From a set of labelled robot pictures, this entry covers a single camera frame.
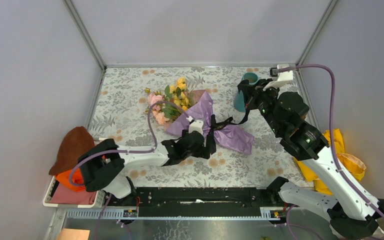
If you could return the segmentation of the black ribbon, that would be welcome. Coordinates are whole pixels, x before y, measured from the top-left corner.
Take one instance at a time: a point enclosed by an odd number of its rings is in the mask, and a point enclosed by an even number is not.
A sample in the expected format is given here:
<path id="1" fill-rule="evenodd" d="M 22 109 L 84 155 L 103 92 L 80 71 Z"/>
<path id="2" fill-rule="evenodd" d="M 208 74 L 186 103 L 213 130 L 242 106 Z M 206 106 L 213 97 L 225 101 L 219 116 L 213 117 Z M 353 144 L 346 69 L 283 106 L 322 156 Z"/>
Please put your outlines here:
<path id="1" fill-rule="evenodd" d="M 234 123 L 232 117 L 217 122 L 215 115 L 211 115 L 210 129 L 206 136 L 206 146 L 209 147 L 210 155 L 217 151 L 217 144 L 242 154 L 250 155 L 252 153 L 255 137 L 240 127 L 248 120 L 249 113 L 250 111 L 246 110 L 239 123 Z"/>

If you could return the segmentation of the purple wrapping paper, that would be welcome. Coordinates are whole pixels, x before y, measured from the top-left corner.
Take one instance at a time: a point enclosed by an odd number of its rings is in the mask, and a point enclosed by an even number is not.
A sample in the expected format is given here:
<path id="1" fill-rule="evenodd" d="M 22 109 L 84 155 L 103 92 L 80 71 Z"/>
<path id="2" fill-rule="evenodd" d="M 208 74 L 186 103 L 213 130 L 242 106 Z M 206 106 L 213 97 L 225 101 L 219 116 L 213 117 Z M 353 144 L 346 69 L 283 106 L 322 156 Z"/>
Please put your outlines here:
<path id="1" fill-rule="evenodd" d="M 174 136 L 181 136 L 182 130 L 188 129 L 190 122 L 187 117 L 203 121 L 203 135 L 206 136 L 211 129 L 211 116 L 213 113 L 213 99 L 205 90 L 202 91 L 197 103 L 190 107 L 186 114 L 181 114 L 174 122 L 166 127 L 165 132 Z M 224 148 L 250 155 L 254 143 L 254 136 L 243 130 L 239 125 L 229 124 L 222 129 L 214 131 L 215 143 Z"/>

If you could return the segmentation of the pink flower stems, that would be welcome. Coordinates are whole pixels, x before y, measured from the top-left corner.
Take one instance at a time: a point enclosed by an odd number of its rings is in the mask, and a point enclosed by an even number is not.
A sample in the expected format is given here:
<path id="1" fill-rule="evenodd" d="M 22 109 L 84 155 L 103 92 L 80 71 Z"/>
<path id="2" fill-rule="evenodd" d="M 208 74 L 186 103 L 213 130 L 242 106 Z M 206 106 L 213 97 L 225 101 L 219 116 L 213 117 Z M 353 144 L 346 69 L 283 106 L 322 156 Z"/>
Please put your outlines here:
<path id="1" fill-rule="evenodd" d="M 160 91 L 151 91 L 150 88 L 145 88 L 144 92 L 147 94 L 147 102 L 149 106 L 165 100 L 164 95 Z M 162 103 L 153 106 L 151 113 L 159 125 L 165 126 L 168 123 L 169 118 L 165 117 Z"/>

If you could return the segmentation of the yellow flower stems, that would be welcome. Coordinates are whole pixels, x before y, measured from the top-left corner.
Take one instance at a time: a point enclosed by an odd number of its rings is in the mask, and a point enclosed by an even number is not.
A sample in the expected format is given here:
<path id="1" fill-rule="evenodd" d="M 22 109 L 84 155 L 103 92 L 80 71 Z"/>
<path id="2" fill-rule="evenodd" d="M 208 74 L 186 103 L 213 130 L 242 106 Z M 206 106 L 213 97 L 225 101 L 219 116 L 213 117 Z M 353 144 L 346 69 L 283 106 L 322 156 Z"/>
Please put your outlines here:
<path id="1" fill-rule="evenodd" d="M 165 88 L 163 100 L 173 103 L 183 111 L 186 111 L 196 104 L 197 100 L 194 100 L 194 96 L 194 93 L 188 88 L 186 78 L 180 77 L 175 84 L 168 85 Z M 171 121 L 176 120 L 182 114 L 181 110 L 170 104 L 163 103 L 161 106 L 164 116 Z"/>

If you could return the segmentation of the pink wrapping paper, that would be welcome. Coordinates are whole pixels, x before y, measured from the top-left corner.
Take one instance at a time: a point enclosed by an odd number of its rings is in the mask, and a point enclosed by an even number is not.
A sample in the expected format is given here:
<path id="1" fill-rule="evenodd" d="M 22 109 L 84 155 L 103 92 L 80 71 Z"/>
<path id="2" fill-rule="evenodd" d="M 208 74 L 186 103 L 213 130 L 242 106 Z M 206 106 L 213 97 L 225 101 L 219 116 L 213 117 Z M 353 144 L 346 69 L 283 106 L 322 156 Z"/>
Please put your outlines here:
<path id="1" fill-rule="evenodd" d="M 202 95 L 206 92 L 205 89 L 192 90 L 189 92 L 189 99 L 191 102 L 191 106 L 195 105 L 202 97 Z"/>

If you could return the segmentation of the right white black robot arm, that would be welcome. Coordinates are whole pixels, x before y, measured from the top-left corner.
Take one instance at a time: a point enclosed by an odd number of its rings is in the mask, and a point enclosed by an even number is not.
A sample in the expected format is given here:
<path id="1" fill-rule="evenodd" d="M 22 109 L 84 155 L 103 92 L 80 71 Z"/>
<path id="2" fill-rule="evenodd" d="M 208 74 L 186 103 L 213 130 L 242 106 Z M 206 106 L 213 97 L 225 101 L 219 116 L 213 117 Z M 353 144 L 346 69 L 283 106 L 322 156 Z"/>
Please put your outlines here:
<path id="1" fill-rule="evenodd" d="M 297 92 L 280 92 L 271 79 L 238 84 L 246 112 L 258 110 L 284 150 L 310 168 L 329 188 L 330 194 L 303 189 L 284 177 L 269 186 L 267 201 L 298 205 L 328 221 L 342 237 L 359 240 L 371 237 L 384 215 L 384 199 L 364 190 L 361 184 L 335 162 L 332 147 L 323 134 L 306 122 L 309 106 Z"/>

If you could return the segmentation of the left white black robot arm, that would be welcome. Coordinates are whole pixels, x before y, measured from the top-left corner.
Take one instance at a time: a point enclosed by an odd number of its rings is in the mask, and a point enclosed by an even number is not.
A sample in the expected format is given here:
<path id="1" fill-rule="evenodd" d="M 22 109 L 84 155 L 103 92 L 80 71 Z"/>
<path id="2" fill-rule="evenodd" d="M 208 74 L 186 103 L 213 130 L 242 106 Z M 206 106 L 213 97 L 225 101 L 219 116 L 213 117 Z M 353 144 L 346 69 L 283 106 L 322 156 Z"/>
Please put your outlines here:
<path id="1" fill-rule="evenodd" d="M 121 171 L 129 167 L 178 165 L 189 157 L 209 159 L 217 150 L 214 134 L 184 130 L 177 139 L 163 140 L 155 148 L 120 148 L 111 138 L 103 140 L 77 160 L 87 192 L 104 190 L 124 206 L 135 200 L 134 186 Z"/>

